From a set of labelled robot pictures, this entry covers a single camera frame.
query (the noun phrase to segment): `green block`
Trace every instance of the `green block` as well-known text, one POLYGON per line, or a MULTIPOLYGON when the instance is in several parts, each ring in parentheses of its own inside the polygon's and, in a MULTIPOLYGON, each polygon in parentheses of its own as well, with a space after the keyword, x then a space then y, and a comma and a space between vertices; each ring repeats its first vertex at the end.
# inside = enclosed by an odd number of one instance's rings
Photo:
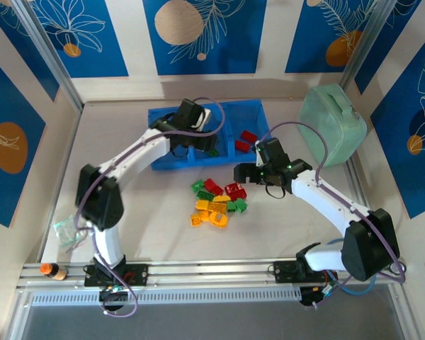
POLYGON ((206 190, 204 190, 204 189, 200 189, 198 192, 197 192, 197 197, 198 197, 198 199, 200 199, 200 200, 209 200, 209 201, 211 201, 211 200, 213 200, 213 198, 215 197, 215 195, 213 194, 213 193, 209 193, 209 192, 207 192, 206 190))
POLYGON ((240 213, 242 213, 243 211, 247 209, 247 203, 245 203, 242 198, 238 198, 237 200, 235 200, 234 205, 236 205, 236 209, 240 213))
POLYGON ((232 201, 227 202, 227 212, 234 213, 236 211, 236 205, 232 201))
POLYGON ((209 157, 219 157, 219 152, 216 149, 211 150, 211 151, 208 152, 208 156, 209 157))
POLYGON ((191 185, 193 193, 197 193, 201 188, 205 187, 205 182, 202 179, 199 179, 194 184, 191 185))

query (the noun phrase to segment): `metal grate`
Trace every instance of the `metal grate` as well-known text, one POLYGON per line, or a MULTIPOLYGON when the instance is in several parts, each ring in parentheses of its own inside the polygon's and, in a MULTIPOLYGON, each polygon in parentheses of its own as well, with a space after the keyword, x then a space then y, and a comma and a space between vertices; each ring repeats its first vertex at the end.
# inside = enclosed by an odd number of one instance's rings
MULTIPOLYGON (((165 305, 179 303, 219 302, 273 302, 300 301, 300 289, 285 288, 237 288, 237 289, 186 289, 137 291, 141 305, 165 305)), ((32 306, 96 305, 98 292, 35 293, 32 306)))

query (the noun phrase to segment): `blue tray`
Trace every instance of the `blue tray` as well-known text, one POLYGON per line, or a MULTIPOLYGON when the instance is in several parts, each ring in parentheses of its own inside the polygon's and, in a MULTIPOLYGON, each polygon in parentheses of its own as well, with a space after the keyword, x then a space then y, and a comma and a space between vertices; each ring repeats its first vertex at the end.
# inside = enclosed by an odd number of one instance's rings
MULTIPOLYGON (((225 111, 225 124, 217 134, 216 150, 218 157, 212 157, 206 152, 195 150, 190 147, 188 150, 177 147, 174 154, 167 154, 154 161, 151 167, 153 170, 170 170, 188 168, 192 166, 215 166, 237 162, 255 162, 256 155, 252 150, 249 153, 240 152, 234 149, 234 141, 241 140, 242 131, 247 130, 258 138, 269 131, 268 122, 264 115, 263 106, 259 99, 250 101, 228 101, 221 103, 225 111)), ((203 107, 212 111, 209 123, 203 129, 212 131, 220 124, 220 111, 215 104, 202 104, 203 107)), ((148 110, 149 125, 156 119, 164 117, 168 113, 173 113, 178 107, 173 108, 153 108, 148 110)))

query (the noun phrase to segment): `blue cable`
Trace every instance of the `blue cable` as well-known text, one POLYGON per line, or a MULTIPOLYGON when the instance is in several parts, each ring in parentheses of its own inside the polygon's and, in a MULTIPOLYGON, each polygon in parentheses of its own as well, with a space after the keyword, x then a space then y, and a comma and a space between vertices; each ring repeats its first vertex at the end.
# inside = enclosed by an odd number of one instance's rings
MULTIPOLYGON (((334 244, 334 243, 341 242, 341 241, 343 241, 343 239, 333 239, 332 241, 328 242, 327 244, 334 244)), ((334 275, 332 274, 331 271, 327 270, 326 272, 333 281, 336 281, 336 279, 335 279, 335 277, 334 277, 334 275)), ((368 294, 373 289, 373 287, 375 286, 375 282, 376 282, 376 275, 374 275, 371 278, 371 281, 368 284, 368 287, 364 290, 352 290, 352 289, 349 289, 347 287, 341 287, 341 289, 345 293, 348 293, 349 295, 362 296, 362 295, 368 294)))

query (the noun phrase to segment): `yellow block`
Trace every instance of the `yellow block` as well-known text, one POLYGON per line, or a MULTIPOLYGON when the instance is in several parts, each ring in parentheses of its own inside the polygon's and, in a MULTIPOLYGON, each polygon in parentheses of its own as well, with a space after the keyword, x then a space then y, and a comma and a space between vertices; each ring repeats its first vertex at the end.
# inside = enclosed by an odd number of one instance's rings
POLYGON ((224 229, 227 226, 228 219, 227 219, 227 216, 223 214, 219 214, 218 212, 214 211, 210 215, 210 222, 216 227, 219 227, 220 229, 224 229))
POLYGON ((207 210, 201 210, 198 212, 200 215, 201 222, 209 222, 210 220, 210 213, 207 210))
POLYGON ((195 204, 195 208, 198 210, 208 210, 209 200, 198 200, 195 204))
POLYGON ((208 211, 215 211, 217 213, 225 215, 225 213, 227 213, 227 204, 209 202, 208 211))
POLYGON ((232 199, 229 196, 221 195, 221 196, 215 196, 212 201, 213 202, 228 202, 230 200, 232 199))
POLYGON ((191 225, 192 227, 198 227, 199 225, 201 225, 201 219, 199 214, 191 215, 191 225))

